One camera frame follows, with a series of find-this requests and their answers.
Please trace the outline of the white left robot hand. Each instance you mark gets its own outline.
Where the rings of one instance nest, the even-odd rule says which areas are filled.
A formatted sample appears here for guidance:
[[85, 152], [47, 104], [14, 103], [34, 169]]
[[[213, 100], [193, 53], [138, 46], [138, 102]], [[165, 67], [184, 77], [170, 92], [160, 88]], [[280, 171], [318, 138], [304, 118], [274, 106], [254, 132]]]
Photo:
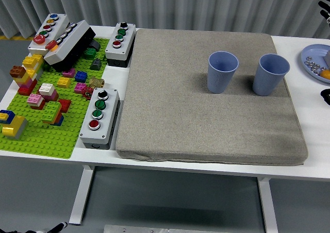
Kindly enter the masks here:
[[33, 232], [33, 233], [60, 233], [63, 229], [65, 229], [68, 226], [67, 222], [61, 222], [58, 225], [54, 226], [51, 229], [43, 229], [43, 230], [29, 230], [28, 232]]

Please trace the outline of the black dexterous hand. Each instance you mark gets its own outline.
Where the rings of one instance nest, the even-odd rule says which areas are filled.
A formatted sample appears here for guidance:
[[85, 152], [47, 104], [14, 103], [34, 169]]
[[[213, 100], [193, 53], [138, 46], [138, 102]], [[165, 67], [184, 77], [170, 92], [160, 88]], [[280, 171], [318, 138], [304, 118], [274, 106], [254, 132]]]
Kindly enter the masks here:
[[330, 7], [329, 7], [329, 0], [322, 0], [318, 2], [318, 5], [321, 7], [320, 14], [326, 20], [327, 24], [329, 25], [329, 17], [330, 17]]

